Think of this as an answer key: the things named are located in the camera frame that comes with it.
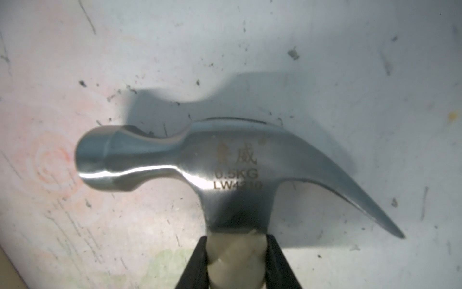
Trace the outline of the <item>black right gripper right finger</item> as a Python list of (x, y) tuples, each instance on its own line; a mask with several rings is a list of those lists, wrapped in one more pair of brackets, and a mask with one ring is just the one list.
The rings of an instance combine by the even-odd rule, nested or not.
[(276, 238), (267, 235), (265, 266), (267, 289), (302, 289)]

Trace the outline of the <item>steel claw hammer wooden handle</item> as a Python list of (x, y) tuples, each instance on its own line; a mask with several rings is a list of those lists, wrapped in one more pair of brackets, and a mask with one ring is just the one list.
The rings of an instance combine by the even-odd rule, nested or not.
[(155, 138), (132, 125), (99, 126), (75, 149), (79, 177), (130, 192), (175, 178), (197, 194), (207, 233), (209, 289), (266, 289), (267, 235), (281, 184), (318, 185), (398, 238), (404, 233), (334, 161), (295, 134), (251, 119), (210, 118)]

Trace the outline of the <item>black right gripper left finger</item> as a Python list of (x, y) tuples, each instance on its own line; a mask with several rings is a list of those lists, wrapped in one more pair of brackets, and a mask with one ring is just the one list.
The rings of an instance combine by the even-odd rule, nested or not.
[(209, 289), (207, 239), (199, 238), (175, 289)]

